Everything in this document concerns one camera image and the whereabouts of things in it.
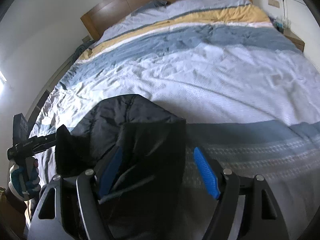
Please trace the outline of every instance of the yellow stripe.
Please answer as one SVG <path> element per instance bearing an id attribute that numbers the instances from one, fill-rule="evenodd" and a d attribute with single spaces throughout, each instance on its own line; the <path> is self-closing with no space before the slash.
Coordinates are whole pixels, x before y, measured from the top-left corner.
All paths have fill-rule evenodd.
<path id="1" fill-rule="evenodd" d="M 167 27 L 180 23 L 215 23 L 215 22 L 246 22 L 246 23 L 254 23 L 254 22 L 270 22 L 269 17 L 257 6 L 255 5 L 246 5 L 239 6 L 236 8 L 226 8 L 220 10 L 209 10 L 203 12 L 194 12 L 184 16 L 180 16 L 178 18 L 172 20 L 165 20 L 161 22 L 154 23 L 147 27 L 141 28 L 139 30 L 132 31 L 130 33 L 126 33 L 119 37 L 116 37 L 112 40 L 105 41 L 95 47 L 92 51 L 86 50 L 79 59 L 89 59 L 90 57 L 98 54 L 104 49 L 117 44 L 118 42 L 124 41 L 128 38 L 132 38 L 134 36 L 138 36 L 144 34 L 146 32 Z"/>

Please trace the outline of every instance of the window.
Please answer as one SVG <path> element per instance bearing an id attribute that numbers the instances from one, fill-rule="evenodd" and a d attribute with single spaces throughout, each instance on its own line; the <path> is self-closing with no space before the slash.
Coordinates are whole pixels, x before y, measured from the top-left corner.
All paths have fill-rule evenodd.
<path id="1" fill-rule="evenodd" d="M 2 89 L 3 89 L 3 85 L 4 85 L 4 83 L 6 82 L 7 80 L 5 79 L 5 77 L 4 77 L 4 75 L 1 73 L 1 71 L 0 71 L 0 93 L 1 93 L 1 91 L 2 91 Z"/>

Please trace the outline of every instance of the blue gripper pad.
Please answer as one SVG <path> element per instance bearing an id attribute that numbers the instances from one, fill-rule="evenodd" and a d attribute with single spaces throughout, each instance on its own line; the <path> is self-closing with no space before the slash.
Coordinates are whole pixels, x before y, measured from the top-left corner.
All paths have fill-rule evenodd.
<path id="1" fill-rule="evenodd" d="M 122 162 L 122 150 L 119 148 L 112 159 L 110 160 L 110 163 L 104 170 L 101 179 L 100 179 L 100 188 L 98 191 L 98 197 L 102 198 L 103 196 L 107 195 L 111 189 L 112 183 L 116 177 L 116 174 L 119 170 L 119 167 Z"/>
<path id="2" fill-rule="evenodd" d="M 208 193 L 217 200 L 221 194 L 218 188 L 218 178 L 198 147 L 193 151 L 193 158 L 197 164 Z"/>

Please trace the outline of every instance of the screw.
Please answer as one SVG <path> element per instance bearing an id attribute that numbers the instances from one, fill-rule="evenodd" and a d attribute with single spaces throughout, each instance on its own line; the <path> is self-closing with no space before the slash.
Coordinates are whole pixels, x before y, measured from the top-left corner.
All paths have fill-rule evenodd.
<path id="1" fill-rule="evenodd" d="M 257 181 L 264 181 L 264 177 L 261 174 L 256 175 Z"/>
<path id="2" fill-rule="evenodd" d="M 87 176 L 91 176 L 94 174 L 94 170 L 93 169 L 87 169 L 85 172 L 84 172 L 85 175 Z"/>
<path id="3" fill-rule="evenodd" d="M 232 174 L 232 170 L 230 170 L 230 169 L 224 169 L 224 170 L 223 170 L 223 174 L 224 174 L 224 175 L 231 175 L 231 174 Z"/>
<path id="4" fill-rule="evenodd" d="M 52 179 L 53 179 L 54 181 L 58 181 L 58 180 L 61 179 L 61 175 L 56 174 L 56 175 L 54 175 L 54 176 L 52 177 Z"/>

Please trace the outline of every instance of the blue pillow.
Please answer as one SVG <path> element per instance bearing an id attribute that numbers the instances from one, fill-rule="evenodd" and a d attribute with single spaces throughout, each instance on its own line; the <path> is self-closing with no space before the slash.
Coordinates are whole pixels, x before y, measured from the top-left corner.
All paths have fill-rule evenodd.
<path id="1" fill-rule="evenodd" d="M 168 4 L 168 2 L 165 0 L 152 0 L 152 1 L 148 2 L 147 4 L 139 7 L 138 9 L 134 10 L 131 13 L 131 16 L 135 16 L 138 13 L 143 12 L 147 9 L 157 8 L 157 7 L 165 6 L 167 4 Z"/>

